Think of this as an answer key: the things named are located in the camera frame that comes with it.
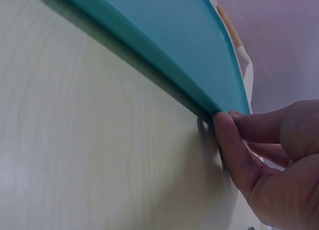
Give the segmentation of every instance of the teal plastic edge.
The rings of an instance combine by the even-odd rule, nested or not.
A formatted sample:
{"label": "teal plastic edge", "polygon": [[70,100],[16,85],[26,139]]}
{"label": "teal plastic edge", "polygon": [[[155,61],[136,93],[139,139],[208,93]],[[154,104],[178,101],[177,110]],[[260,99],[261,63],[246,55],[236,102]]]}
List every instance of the teal plastic edge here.
{"label": "teal plastic edge", "polygon": [[[143,58],[148,60],[152,65],[164,73],[171,79],[178,87],[187,93],[193,100],[195,100],[202,108],[204,108],[210,115],[223,110],[214,100],[212,100],[201,88],[193,82],[191,78],[185,75],[182,69],[167,56],[157,45],[149,39],[138,27],[131,23],[124,15],[107,0],[72,0],[80,8],[85,10],[90,16],[95,18],[98,22],[111,30],[116,36],[123,40],[127,45],[138,52]],[[219,20],[219,28],[223,31],[225,41],[232,47],[232,42],[229,38],[227,30],[225,29],[219,15],[211,5],[209,0],[203,0],[210,13],[215,19]],[[237,57],[233,52],[233,58],[238,65]],[[238,68],[237,77],[242,82],[242,75]],[[243,109],[239,110],[245,114],[250,113],[250,108],[246,96],[246,91],[242,82],[240,90],[243,97]]]}

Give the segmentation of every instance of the light wood surface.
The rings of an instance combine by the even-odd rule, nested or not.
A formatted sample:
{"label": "light wood surface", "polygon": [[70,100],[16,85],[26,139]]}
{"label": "light wood surface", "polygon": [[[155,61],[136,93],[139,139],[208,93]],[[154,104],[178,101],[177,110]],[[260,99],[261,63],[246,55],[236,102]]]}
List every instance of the light wood surface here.
{"label": "light wood surface", "polygon": [[0,23],[0,229],[260,229],[193,103],[108,31],[66,0]]}

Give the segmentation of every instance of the teal plastic object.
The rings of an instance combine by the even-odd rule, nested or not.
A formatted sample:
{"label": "teal plastic object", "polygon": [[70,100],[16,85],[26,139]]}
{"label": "teal plastic object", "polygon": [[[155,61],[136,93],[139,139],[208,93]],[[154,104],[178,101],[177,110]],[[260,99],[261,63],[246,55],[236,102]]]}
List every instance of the teal plastic object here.
{"label": "teal plastic object", "polygon": [[250,113],[242,74],[209,0],[72,0],[209,114]]}

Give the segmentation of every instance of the pink wall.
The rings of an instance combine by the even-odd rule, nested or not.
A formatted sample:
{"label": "pink wall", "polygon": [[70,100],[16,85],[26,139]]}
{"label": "pink wall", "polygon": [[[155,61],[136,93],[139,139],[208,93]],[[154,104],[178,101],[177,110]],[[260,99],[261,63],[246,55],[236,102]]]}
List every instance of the pink wall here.
{"label": "pink wall", "polygon": [[254,112],[319,98],[319,0],[218,2],[254,63]]}

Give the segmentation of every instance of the wooden stick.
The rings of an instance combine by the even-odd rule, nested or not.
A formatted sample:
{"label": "wooden stick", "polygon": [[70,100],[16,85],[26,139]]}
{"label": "wooden stick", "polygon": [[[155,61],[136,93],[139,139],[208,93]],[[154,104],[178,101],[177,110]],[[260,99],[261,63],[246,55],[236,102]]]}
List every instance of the wooden stick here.
{"label": "wooden stick", "polygon": [[228,28],[228,31],[230,32],[230,35],[233,39],[233,41],[235,42],[236,47],[239,46],[243,46],[243,42],[241,41],[238,32],[236,31],[232,21],[230,20],[228,14],[226,13],[226,11],[223,9],[223,7],[221,5],[217,5],[217,10],[220,14],[220,16],[223,18],[226,27]]}

